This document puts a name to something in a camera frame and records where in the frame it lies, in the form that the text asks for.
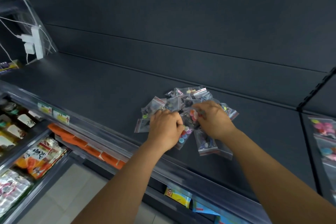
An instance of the orange packaging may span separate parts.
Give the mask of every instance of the orange packaging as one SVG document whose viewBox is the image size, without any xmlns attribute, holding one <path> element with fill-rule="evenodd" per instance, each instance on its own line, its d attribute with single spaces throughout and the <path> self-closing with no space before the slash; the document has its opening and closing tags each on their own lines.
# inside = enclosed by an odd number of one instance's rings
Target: orange packaging
<svg viewBox="0 0 336 224">
<path fill-rule="evenodd" d="M 15 164 L 27 169 L 35 179 L 41 178 L 63 156 L 66 149 L 52 138 L 46 138 L 26 151 Z"/>
</svg>

